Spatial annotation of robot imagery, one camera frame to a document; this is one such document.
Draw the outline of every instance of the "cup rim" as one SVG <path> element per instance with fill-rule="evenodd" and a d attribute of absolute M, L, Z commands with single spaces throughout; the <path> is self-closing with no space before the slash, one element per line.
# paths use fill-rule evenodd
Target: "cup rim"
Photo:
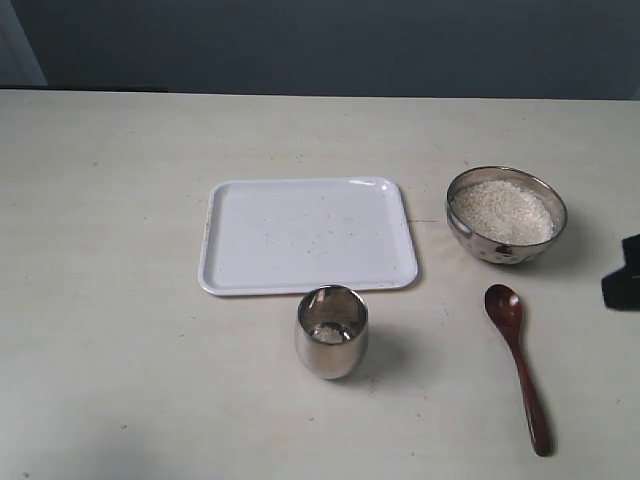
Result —
<path fill-rule="evenodd" d="M 350 338 L 346 342 L 329 343 L 329 342 L 325 342 L 325 341 L 322 341 L 322 340 L 318 340 L 313 335 L 311 335 L 309 332 L 307 332 L 307 329 L 304 328 L 304 326 L 302 325 L 302 305 L 305 303 L 305 300 L 307 300 L 308 297 L 310 297 L 312 295 L 315 295 L 320 290 L 323 290 L 325 288 L 337 288 L 337 289 L 346 291 L 347 293 L 351 294 L 358 301 L 358 303 L 360 304 L 360 306 L 362 306 L 362 308 L 364 310 L 364 319 L 363 319 L 363 327 L 362 327 L 362 329 L 360 330 L 359 333 L 354 335 L 353 338 Z M 369 309 L 367 308 L 367 304 L 364 302 L 363 298 L 355 290 L 352 290 L 349 287 L 345 287 L 344 285 L 336 285 L 336 284 L 322 285 L 320 287 L 314 288 L 313 290 L 307 292 L 302 297 L 302 300 L 300 300 L 300 303 L 298 304 L 298 319 L 297 319 L 297 322 L 298 322 L 298 325 L 300 326 L 300 328 L 302 329 L 302 331 L 304 332 L 305 336 L 307 338 L 309 338 L 311 341 L 313 341 L 315 343 L 319 343 L 320 345 L 327 345 L 327 346 L 330 346 L 330 347 L 335 347 L 335 346 L 339 347 L 341 345 L 346 345 L 348 343 L 353 342 L 354 340 L 359 338 L 360 335 L 364 332 L 364 330 L 366 329 L 367 325 L 369 324 Z"/>
<path fill-rule="evenodd" d="M 517 243 L 499 242 L 499 241 L 497 241 L 497 240 L 495 240 L 493 238 L 489 238 L 489 237 L 487 237 L 485 235 L 482 235 L 482 234 L 476 232 L 471 227 L 469 227 L 469 225 L 467 225 L 465 222 L 463 222 L 460 219 L 460 216 L 455 212 L 454 208 L 451 206 L 451 200 L 453 200 L 451 194 L 452 194 L 453 186 L 455 185 L 455 183 L 458 180 L 460 180 L 465 175 L 468 175 L 469 173 L 475 172 L 477 170 L 503 170 L 503 171 L 519 173 L 519 174 L 522 174 L 522 175 L 524 175 L 526 177 L 529 177 L 530 179 L 538 182 L 544 188 L 549 190 L 553 194 L 553 196 L 556 197 L 556 199 L 558 200 L 558 202 L 560 202 L 560 205 L 562 206 L 562 220 L 563 221 L 562 221 L 562 225 L 560 225 L 560 228 L 558 229 L 558 231 L 556 233 L 554 233 L 548 240 L 545 240 L 544 242 L 517 244 Z M 484 165 L 484 166 L 480 166 L 480 167 L 473 167 L 473 168 L 465 170 L 464 172 L 456 175 L 454 177 L 454 179 L 451 180 L 451 183 L 449 183 L 449 187 L 447 188 L 447 199 L 446 200 L 447 200 L 447 208 L 449 209 L 451 214 L 453 216 L 455 216 L 456 220 L 458 220 L 462 225 L 464 225 L 470 232 L 472 232 L 474 235 L 477 235 L 480 238 L 483 238 L 485 240 L 493 242 L 493 243 L 495 243 L 497 245 L 505 245 L 505 246 L 508 246 L 508 247 L 542 247 L 542 246 L 550 245 L 562 234 L 562 232 L 564 232 L 565 228 L 567 227 L 567 223 L 569 222 L 569 213 L 567 212 L 567 206 L 565 205 L 564 200 L 562 200 L 562 197 L 558 194 L 558 192 L 556 192 L 553 189 L 553 187 L 551 187 L 551 185 L 549 185 L 544 180 L 539 179 L 535 175 L 531 175 L 530 173 L 527 173 L 525 171 L 518 170 L 517 168 L 505 167 L 503 165 Z"/>

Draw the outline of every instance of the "table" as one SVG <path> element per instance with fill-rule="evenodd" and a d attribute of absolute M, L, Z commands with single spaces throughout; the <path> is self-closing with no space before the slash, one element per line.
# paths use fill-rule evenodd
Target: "table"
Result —
<path fill-rule="evenodd" d="M 600 279 L 639 233 L 640 103 L 0 92 L 0 476 L 6 479 L 628 479 L 640 471 L 640 318 Z M 471 258 L 449 181 L 504 164 L 569 227 L 535 263 Z M 293 349 L 297 296 L 196 281 L 206 199 L 230 179 L 380 175 L 421 278 L 364 293 L 353 378 Z M 529 443 L 482 296 L 507 283 L 557 453 Z"/>

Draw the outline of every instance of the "wooden spoon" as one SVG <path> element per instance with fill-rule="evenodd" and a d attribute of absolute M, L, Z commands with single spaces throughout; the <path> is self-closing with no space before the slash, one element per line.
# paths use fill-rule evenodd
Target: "wooden spoon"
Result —
<path fill-rule="evenodd" d="M 520 327 L 524 316 L 522 302 L 518 295 L 506 285 L 493 285 L 484 295 L 484 306 L 509 345 L 516 362 L 533 449 L 541 457 L 546 457 L 551 453 L 549 424 L 520 347 Z"/>

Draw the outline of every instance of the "metal cup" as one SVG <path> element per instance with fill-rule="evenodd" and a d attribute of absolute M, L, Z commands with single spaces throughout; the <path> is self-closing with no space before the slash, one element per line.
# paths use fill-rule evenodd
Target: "metal cup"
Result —
<path fill-rule="evenodd" d="M 367 350 L 367 318 L 360 295 L 346 287 L 328 285 L 309 292 L 298 307 L 298 357 L 320 378 L 350 374 Z"/>

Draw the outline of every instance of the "black object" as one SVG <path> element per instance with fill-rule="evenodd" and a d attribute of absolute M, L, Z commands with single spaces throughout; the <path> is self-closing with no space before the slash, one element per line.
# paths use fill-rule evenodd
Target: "black object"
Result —
<path fill-rule="evenodd" d="M 622 241 L 626 265 L 602 279 L 604 304 L 614 310 L 640 310 L 640 235 Z"/>

